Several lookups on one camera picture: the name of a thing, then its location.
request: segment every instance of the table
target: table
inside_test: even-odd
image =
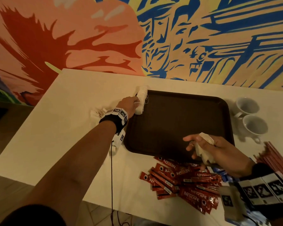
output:
[[[0,176],[36,185],[92,128],[92,107],[115,107],[123,97],[135,95],[141,85],[148,85],[151,90],[216,96],[229,104],[238,97],[251,97],[261,107],[258,115],[269,126],[262,140],[271,141],[283,156],[283,91],[63,69],[0,155]],[[250,138],[243,142],[234,135],[234,140],[248,156],[263,150]],[[151,156],[120,147],[113,156],[114,209],[172,226],[230,225],[224,221],[221,202],[210,215],[202,215],[181,198],[156,200],[150,185],[139,179],[141,171],[146,172],[155,164]],[[111,208],[110,173],[107,156],[85,201]]]

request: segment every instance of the mural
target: mural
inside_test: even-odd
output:
[[[63,68],[283,90],[283,0],[0,0],[0,100]]]

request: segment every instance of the cup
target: cup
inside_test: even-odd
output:
[[[268,132],[267,123],[252,114],[239,119],[238,129],[243,136],[251,137],[257,144],[261,143],[260,136]]]
[[[258,103],[251,98],[238,98],[233,113],[236,118],[257,113],[260,110]]]

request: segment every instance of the brown tray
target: brown tray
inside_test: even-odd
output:
[[[142,115],[128,122],[125,147],[134,153],[193,162],[186,151],[190,134],[222,136],[234,144],[227,103],[218,97],[148,90]]]

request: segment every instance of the tile floor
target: tile floor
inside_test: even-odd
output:
[[[0,107],[9,108],[8,112],[0,120],[1,153],[33,108],[4,103],[0,103]],[[33,186],[0,177],[0,222],[18,207],[19,202],[32,188]],[[110,214],[111,209],[109,208],[83,201],[80,205],[76,226],[111,226]],[[121,223],[128,222],[132,225],[135,218],[135,216],[119,212]],[[119,225],[116,211],[113,213],[113,223]]]

